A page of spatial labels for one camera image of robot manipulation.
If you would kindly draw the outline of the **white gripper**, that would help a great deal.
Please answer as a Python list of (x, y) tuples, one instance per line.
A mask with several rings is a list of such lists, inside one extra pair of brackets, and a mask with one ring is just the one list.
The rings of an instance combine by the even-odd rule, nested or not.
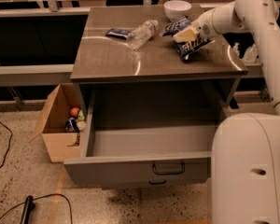
[(219, 29), (216, 27), (217, 10), (210, 9), (200, 15), (187, 28), (179, 31), (174, 35), (176, 43), (195, 41), (200, 33), (201, 38), (209, 39), (220, 35)]

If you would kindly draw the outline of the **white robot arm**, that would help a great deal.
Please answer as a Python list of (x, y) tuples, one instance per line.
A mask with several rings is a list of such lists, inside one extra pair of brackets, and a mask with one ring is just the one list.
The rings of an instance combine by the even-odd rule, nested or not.
[(211, 151), (212, 224), (280, 224), (280, 26), (274, 0), (234, 0), (192, 25), (204, 38), (252, 34), (269, 93), (220, 123)]

